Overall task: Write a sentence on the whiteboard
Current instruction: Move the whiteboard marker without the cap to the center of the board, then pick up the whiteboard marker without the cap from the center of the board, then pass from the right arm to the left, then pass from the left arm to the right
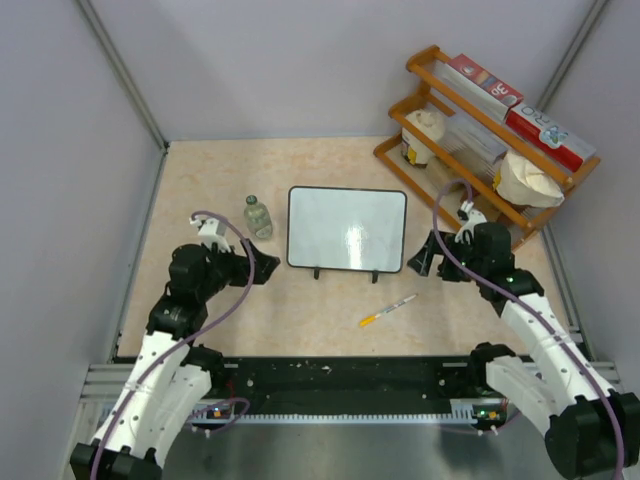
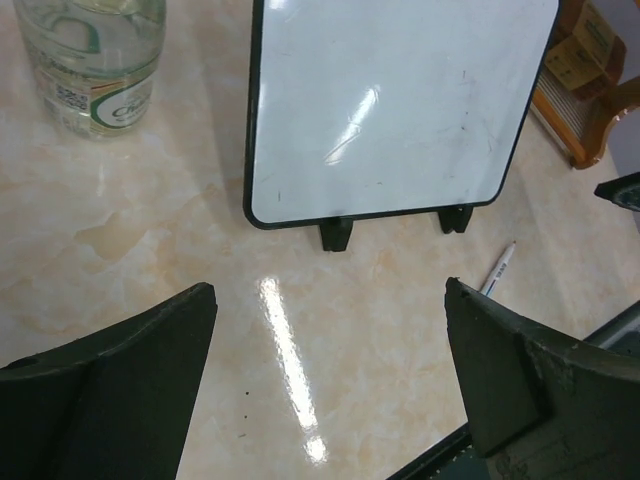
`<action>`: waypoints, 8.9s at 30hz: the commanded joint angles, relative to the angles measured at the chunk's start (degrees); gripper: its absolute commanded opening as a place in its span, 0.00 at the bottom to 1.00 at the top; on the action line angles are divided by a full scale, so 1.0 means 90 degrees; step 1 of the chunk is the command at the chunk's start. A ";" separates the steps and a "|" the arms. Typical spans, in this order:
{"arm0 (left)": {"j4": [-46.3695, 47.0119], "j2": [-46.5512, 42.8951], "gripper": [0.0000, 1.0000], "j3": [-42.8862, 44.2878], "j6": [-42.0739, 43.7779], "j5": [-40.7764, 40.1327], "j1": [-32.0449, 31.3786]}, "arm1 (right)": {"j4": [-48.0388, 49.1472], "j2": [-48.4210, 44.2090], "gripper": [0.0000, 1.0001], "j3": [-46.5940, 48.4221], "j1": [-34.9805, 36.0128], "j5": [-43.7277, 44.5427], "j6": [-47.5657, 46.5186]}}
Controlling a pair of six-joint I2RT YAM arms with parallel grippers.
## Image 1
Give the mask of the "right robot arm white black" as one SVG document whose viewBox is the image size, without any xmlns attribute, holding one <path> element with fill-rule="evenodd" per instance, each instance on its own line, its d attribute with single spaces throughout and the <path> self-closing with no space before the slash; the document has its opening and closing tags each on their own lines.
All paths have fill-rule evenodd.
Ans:
<svg viewBox="0 0 640 480">
<path fill-rule="evenodd" d="M 595 370 L 558 322 L 535 276 L 516 266 L 510 241 L 507 228 L 494 222 L 458 233 L 432 229 L 407 265 L 426 277 L 441 256 L 438 277 L 475 282 L 538 368 L 531 373 L 508 347 L 484 342 L 469 356 L 469 388 L 512 402 L 539 431 L 563 478 L 609 472 L 619 479 L 639 461 L 639 399 L 618 392 Z"/>
</svg>

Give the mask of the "white whiteboard black frame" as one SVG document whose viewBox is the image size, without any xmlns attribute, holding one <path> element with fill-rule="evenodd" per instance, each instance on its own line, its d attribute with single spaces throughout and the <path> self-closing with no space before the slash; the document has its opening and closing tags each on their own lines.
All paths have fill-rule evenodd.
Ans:
<svg viewBox="0 0 640 480">
<path fill-rule="evenodd" d="M 293 268 L 381 274 L 402 270 L 408 199 L 400 190 L 294 186 L 286 261 Z"/>
</svg>

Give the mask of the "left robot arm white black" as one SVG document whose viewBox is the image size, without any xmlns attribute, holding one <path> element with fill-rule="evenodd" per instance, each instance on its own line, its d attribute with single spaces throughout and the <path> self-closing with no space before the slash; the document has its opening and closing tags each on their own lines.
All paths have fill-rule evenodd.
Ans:
<svg viewBox="0 0 640 480">
<path fill-rule="evenodd" d="M 159 479 L 169 450 L 204 396 L 228 376 L 220 352 L 195 345 L 207 303 L 225 287 L 265 284 L 280 264 L 252 242 L 245 253 L 217 244 L 186 244 L 172 253 L 169 280 L 149 313 L 136 362 L 107 419 L 70 466 L 77 479 Z"/>
</svg>

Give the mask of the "yellow capped white marker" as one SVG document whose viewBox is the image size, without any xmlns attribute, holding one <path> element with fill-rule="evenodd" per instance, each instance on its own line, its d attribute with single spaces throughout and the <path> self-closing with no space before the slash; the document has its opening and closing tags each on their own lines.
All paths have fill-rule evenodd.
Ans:
<svg viewBox="0 0 640 480">
<path fill-rule="evenodd" d="M 410 296 L 408 296 L 408 297 L 406 297 L 404 299 L 398 300 L 397 302 L 395 302 L 395 303 L 383 308 L 382 310 L 376 312 L 375 314 L 370 315 L 370 316 L 362 319 L 359 322 L 358 326 L 359 327 L 365 327 L 365 326 L 370 325 L 371 323 L 373 323 L 378 318 L 380 318 L 380 317 L 382 317 L 384 315 L 387 315 L 390 312 L 392 312 L 392 311 L 394 311 L 394 310 L 406 305 L 407 303 L 413 301 L 417 296 L 418 296 L 418 294 L 414 293 L 414 294 L 412 294 L 412 295 L 410 295 Z"/>
</svg>

